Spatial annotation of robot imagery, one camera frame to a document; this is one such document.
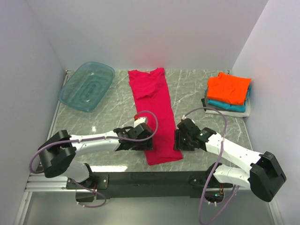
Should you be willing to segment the magenta t-shirt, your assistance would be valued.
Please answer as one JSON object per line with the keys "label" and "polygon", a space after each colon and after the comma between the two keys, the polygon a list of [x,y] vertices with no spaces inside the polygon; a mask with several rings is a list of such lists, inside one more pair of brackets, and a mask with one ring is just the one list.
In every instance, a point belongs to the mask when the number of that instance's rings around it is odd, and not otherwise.
{"label": "magenta t-shirt", "polygon": [[158,120],[153,149],[145,151],[148,165],[182,160],[182,153],[174,149],[176,127],[165,69],[150,72],[129,70],[128,76],[137,112],[150,111]]}

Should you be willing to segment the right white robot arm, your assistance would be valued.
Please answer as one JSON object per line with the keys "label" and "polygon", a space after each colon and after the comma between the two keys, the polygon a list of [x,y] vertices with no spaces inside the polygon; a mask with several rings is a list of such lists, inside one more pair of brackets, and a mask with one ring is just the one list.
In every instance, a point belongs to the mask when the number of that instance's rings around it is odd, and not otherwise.
{"label": "right white robot arm", "polygon": [[183,119],[177,127],[175,150],[202,149],[233,163],[233,167],[213,163],[206,171],[205,180],[209,186],[232,184],[249,188],[259,199],[271,202],[286,182],[286,175],[271,152],[246,149],[208,127],[200,129],[191,119]]}

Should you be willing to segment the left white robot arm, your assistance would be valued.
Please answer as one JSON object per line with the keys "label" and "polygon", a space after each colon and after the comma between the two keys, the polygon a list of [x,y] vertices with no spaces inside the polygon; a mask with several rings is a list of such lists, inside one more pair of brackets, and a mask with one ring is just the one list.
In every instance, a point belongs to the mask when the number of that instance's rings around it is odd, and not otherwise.
{"label": "left white robot arm", "polygon": [[98,184],[97,176],[89,164],[76,161],[76,157],[100,151],[151,150],[152,136],[145,122],[98,135],[70,135],[61,130],[40,146],[39,158],[46,178],[62,175],[82,188],[92,188]]}

